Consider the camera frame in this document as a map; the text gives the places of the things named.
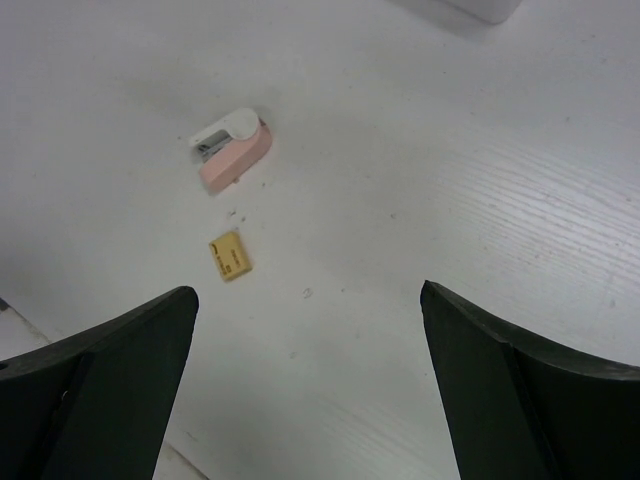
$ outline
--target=yellow block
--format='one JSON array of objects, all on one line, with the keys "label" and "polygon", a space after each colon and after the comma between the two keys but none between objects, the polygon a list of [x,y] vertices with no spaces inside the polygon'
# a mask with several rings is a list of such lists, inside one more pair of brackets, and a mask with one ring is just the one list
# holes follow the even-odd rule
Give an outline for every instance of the yellow block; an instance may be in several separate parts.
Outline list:
[{"label": "yellow block", "polygon": [[251,262],[237,232],[227,232],[216,238],[209,248],[225,282],[251,271]]}]

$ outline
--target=small yellow box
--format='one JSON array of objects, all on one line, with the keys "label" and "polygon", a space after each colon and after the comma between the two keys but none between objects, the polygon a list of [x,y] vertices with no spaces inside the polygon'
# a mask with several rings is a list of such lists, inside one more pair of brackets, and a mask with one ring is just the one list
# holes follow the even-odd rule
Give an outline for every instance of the small yellow box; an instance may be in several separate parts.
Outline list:
[{"label": "small yellow box", "polygon": [[251,262],[238,232],[227,232],[209,244],[213,258],[225,282],[251,271]]}]

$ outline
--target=white table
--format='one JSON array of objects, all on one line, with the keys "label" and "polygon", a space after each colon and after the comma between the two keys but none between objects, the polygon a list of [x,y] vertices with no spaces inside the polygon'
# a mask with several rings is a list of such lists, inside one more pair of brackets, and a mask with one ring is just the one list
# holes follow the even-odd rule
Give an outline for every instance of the white table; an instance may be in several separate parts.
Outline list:
[{"label": "white table", "polygon": [[[168,439],[212,479],[456,478],[425,278],[640,364],[639,20],[4,2],[0,296],[56,340],[195,287]],[[240,106],[274,147],[213,197],[186,138]],[[233,228],[255,269],[224,284],[207,243]]]}]

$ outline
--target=black object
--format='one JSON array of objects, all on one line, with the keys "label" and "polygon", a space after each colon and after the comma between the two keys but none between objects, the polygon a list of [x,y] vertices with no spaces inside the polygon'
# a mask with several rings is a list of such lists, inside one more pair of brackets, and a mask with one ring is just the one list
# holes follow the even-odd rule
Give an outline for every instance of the black object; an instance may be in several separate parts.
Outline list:
[{"label": "black object", "polygon": [[0,478],[151,479],[198,311],[181,287],[0,363]]},{"label": "black object", "polygon": [[640,368],[427,282],[424,326],[462,480],[640,478]]}]

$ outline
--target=pink stapler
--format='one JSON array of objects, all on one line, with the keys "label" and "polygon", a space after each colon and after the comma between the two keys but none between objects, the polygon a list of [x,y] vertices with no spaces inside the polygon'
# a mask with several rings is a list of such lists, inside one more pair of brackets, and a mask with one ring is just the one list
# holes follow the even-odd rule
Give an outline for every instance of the pink stapler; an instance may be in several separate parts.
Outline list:
[{"label": "pink stapler", "polygon": [[220,192],[237,180],[271,147],[271,132],[258,114],[240,108],[189,139],[204,161],[200,176],[207,187]]}]

